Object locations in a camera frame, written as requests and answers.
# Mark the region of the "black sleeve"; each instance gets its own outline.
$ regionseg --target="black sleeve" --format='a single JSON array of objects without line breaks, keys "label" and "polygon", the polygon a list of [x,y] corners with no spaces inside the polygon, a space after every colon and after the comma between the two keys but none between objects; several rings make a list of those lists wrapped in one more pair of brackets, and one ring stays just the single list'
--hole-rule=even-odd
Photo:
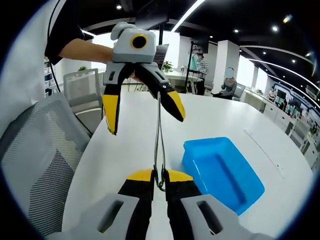
[{"label": "black sleeve", "polygon": [[77,23],[73,0],[66,0],[53,25],[44,55],[55,65],[62,59],[59,53],[68,43],[84,37]]}]

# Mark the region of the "yellow camera ring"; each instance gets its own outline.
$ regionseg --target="yellow camera ring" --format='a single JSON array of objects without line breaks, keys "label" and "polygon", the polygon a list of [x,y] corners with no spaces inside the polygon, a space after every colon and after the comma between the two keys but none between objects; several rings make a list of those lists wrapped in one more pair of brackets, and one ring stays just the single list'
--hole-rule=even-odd
[{"label": "yellow camera ring", "polygon": [[143,49],[147,46],[148,39],[144,34],[136,34],[131,38],[131,47],[134,49]]}]

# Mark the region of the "black ceiling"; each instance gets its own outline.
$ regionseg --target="black ceiling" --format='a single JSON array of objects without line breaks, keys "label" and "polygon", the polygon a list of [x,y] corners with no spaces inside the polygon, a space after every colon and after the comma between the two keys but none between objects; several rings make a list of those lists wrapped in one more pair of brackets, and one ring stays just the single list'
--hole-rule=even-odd
[{"label": "black ceiling", "polygon": [[[79,25],[85,29],[94,24],[105,21],[135,18],[140,10],[150,0],[79,0],[78,16]],[[121,2],[131,2],[133,11],[126,12],[123,9],[117,10],[116,5]],[[189,9],[195,0],[171,0],[169,7],[169,19],[178,20]],[[314,52],[308,58],[315,61],[320,43],[320,34],[317,33],[320,23],[320,7],[318,1],[303,0],[206,0],[193,14],[186,20],[198,26],[201,30],[191,27],[181,26],[178,28],[180,35],[195,37],[208,34],[213,36],[211,40],[218,42],[231,40],[240,46],[256,45],[279,48],[305,56],[309,52]],[[283,23],[287,15],[292,15],[292,20]],[[272,31],[272,25],[279,27],[278,32]],[[110,32],[114,24],[90,30],[94,34]],[[165,30],[171,30],[174,24],[167,23]],[[318,74],[313,73],[313,64],[296,57],[294,55],[262,48],[248,48],[261,60],[276,65],[283,66],[309,79],[313,83],[319,84]],[[245,51],[244,57],[253,58]],[[255,62],[262,69],[263,65]],[[301,77],[286,70],[269,66],[270,69],[281,79],[299,87],[308,82]]]}]

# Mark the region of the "potted plant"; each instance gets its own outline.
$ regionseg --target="potted plant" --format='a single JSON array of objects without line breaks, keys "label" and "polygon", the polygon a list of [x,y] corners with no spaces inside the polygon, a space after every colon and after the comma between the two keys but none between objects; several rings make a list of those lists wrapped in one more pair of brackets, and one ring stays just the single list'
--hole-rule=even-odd
[{"label": "potted plant", "polygon": [[[86,66],[81,66],[78,70],[78,72],[81,72],[81,71],[84,71],[84,70],[87,70],[87,67]],[[77,74],[78,77],[81,77],[82,76],[82,73],[78,73]]]},{"label": "potted plant", "polygon": [[172,69],[172,63],[170,61],[165,61],[163,66],[162,66],[162,71],[167,73]]}]

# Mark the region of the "camera lens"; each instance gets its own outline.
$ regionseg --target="camera lens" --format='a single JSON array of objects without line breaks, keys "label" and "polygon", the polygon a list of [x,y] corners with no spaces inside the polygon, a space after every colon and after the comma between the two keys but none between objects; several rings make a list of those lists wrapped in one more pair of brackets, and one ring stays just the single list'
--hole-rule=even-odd
[{"label": "camera lens", "polygon": [[141,49],[146,45],[146,43],[147,43],[147,39],[144,36],[137,36],[136,38],[133,39],[132,46],[135,47],[136,49]]}]

